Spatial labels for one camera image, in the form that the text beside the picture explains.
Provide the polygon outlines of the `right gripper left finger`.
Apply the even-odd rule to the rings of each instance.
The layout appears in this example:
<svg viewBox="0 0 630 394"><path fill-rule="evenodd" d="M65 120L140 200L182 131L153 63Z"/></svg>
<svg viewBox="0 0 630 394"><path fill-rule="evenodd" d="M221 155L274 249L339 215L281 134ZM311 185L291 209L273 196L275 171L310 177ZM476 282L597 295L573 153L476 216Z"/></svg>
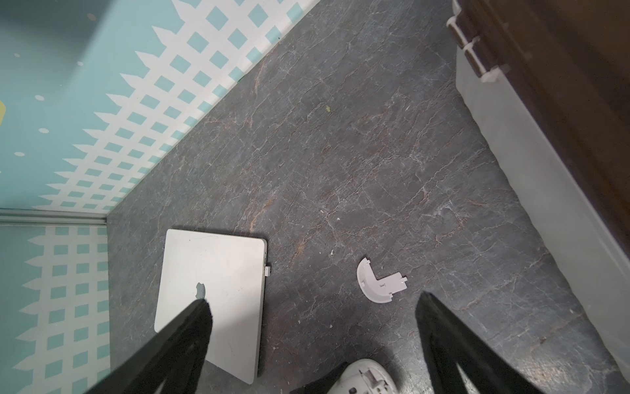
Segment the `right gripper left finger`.
<svg viewBox="0 0 630 394"><path fill-rule="evenodd" d="M212 329L208 302L195 300L88 392L195 393Z"/></svg>

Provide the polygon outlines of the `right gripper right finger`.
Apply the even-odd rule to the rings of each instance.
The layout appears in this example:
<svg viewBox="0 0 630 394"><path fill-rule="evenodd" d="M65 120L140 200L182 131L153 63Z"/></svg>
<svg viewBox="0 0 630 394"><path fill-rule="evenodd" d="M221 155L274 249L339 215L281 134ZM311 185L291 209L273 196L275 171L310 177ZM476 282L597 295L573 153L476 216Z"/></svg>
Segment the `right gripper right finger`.
<svg viewBox="0 0 630 394"><path fill-rule="evenodd" d="M480 393L541 392L430 292L415 317L433 392L466 393L463 375Z"/></svg>

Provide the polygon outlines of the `silver laptop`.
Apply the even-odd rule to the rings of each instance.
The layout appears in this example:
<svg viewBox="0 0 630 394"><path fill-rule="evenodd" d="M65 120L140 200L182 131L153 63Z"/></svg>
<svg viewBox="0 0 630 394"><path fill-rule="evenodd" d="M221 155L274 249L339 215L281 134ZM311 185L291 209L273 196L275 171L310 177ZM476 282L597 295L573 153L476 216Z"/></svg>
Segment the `silver laptop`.
<svg viewBox="0 0 630 394"><path fill-rule="evenodd" d="M262 238L168 230L154 330L194 300L206 300L213 316L206 361L252 384L259 370L266 268Z"/></svg>

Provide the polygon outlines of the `white wireless mouse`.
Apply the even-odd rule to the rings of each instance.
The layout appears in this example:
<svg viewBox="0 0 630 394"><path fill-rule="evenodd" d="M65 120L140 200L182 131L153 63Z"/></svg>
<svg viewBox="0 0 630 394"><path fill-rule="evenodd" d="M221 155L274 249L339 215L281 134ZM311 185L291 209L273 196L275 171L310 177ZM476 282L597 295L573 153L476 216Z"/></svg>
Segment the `white wireless mouse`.
<svg viewBox="0 0 630 394"><path fill-rule="evenodd" d="M327 394L398 394L394 379L377 361L361 359L346 367Z"/></svg>

